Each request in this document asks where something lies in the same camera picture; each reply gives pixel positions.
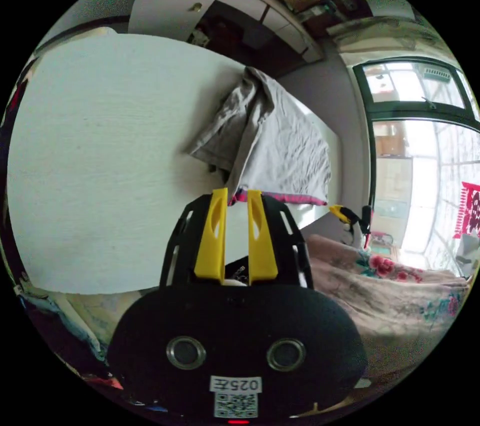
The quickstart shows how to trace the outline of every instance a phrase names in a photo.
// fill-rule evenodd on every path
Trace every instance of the white table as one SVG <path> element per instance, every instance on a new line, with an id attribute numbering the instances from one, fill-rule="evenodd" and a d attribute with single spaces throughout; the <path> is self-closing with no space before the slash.
<path id="1" fill-rule="evenodd" d="M 14 125 L 7 178 L 15 241 L 35 286 L 108 294 L 158 285 L 184 207 L 222 187 L 183 150 L 243 69 L 199 47 L 137 35 L 82 39 L 42 58 Z M 329 142 L 338 169 L 338 139 Z M 326 213 L 292 210 L 302 227 Z M 227 217 L 231 262 L 248 253 L 246 205 Z"/>

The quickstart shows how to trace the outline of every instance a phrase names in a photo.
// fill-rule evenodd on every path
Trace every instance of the green window frame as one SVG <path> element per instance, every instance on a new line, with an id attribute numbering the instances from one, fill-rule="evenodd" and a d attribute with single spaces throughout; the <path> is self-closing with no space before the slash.
<path id="1" fill-rule="evenodd" d="M 450 104 L 444 104 L 436 101 L 384 101 L 374 102 L 373 95 L 368 85 L 367 77 L 364 73 L 364 67 L 372 65 L 385 65 L 389 63 L 408 62 L 419 63 L 423 65 L 432 65 L 448 69 L 451 77 L 453 78 L 455 85 L 461 96 L 461 100 L 464 105 L 464 109 L 453 106 Z M 429 59 L 417 56 L 402 56 L 392 57 L 388 59 L 368 61 L 358 66 L 353 67 L 353 73 L 355 74 L 360 93 L 365 106 L 365 113 L 368 123 L 368 135 L 370 146 L 370 192 L 368 203 L 375 207 L 375 186 L 377 183 L 377 151 L 375 145 L 375 136 L 373 123 L 377 121 L 392 121 L 392 120 L 427 120 L 438 121 L 448 124 L 456 124 L 459 126 L 467 127 L 478 133 L 480 133 L 480 122 L 475 119 L 473 111 L 476 104 L 472 104 L 469 99 L 469 95 L 463 85 L 463 82 L 459 76 L 459 71 L 456 67 L 447 64 L 443 61 L 435 59 Z"/>

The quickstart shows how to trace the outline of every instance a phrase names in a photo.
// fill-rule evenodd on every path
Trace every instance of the yellow clamp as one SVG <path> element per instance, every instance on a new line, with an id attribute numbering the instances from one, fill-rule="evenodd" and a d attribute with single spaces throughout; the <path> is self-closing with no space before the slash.
<path id="1" fill-rule="evenodd" d="M 225 228 L 228 190 L 215 189 L 211 195 L 205 226 L 196 257 L 195 276 L 223 284 L 225 278 Z"/>
<path id="2" fill-rule="evenodd" d="M 248 284 L 274 280 L 278 276 L 274 246 L 260 191 L 248 191 Z"/>
<path id="3" fill-rule="evenodd" d="M 340 209 L 342 208 L 343 206 L 339 206 L 338 204 L 335 204 L 334 206 L 330 206 L 329 209 L 330 209 L 330 212 L 336 216 L 341 222 L 345 223 L 345 224 L 350 224 L 350 220 L 340 212 Z"/>
<path id="4" fill-rule="evenodd" d="M 225 279 L 227 200 L 227 188 L 213 191 L 193 270 L 197 278 L 212 279 L 220 284 Z M 260 191 L 248 191 L 247 207 L 248 282 L 252 285 L 255 281 L 274 280 L 279 272 Z"/>

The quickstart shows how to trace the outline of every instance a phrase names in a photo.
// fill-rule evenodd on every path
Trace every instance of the gray towel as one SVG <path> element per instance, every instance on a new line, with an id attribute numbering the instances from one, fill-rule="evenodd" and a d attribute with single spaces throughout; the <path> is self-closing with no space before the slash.
<path id="1" fill-rule="evenodd" d="M 261 190 L 284 202 L 326 204 L 328 144 L 275 80 L 246 67 L 237 87 L 188 154 L 230 172 L 230 203 Z"/>

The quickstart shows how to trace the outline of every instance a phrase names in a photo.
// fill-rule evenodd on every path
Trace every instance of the cabinet drawer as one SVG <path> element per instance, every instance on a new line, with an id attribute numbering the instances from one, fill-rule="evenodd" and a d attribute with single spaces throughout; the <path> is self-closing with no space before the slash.
<path id="1" fill-rule="evenodd" d="M 302 33 L 292 24 L 276 32 L 280 39 L 284 40 L 295 52 L 301 54 L 308 47 Z"/>
<path id="2" fill-rule="evenodd" d="M 129 34 L 186 41 L 214 0 L 135 0 Z"/>
<path id="3" fill-rule="evenodd" d="M 275 9 L 270 8 L 265 15 L 263 25 L 268 27 L 271 31 L 277 32 L 289 25 L 288 20 L 279 14 Z"/>
<path id="4" fill-rule="evenodd" d="M 223 2 L 228 6 L 231 6 L 243 13 L 247 14 L 251 18 L 259 21 L 264 14 L 264 11 L 267 7 L 265 2 L 261 0 L 218 0 L 219 2 Z"/>
<path id="5" fill-rule="evenodd" d="M 308 46 L 308 49 L 304 52 L 302 57 L 303 60 L 308 63 L 316 62 L 324 58 L 320 51 L 320 47 L 313 44 Z"/>

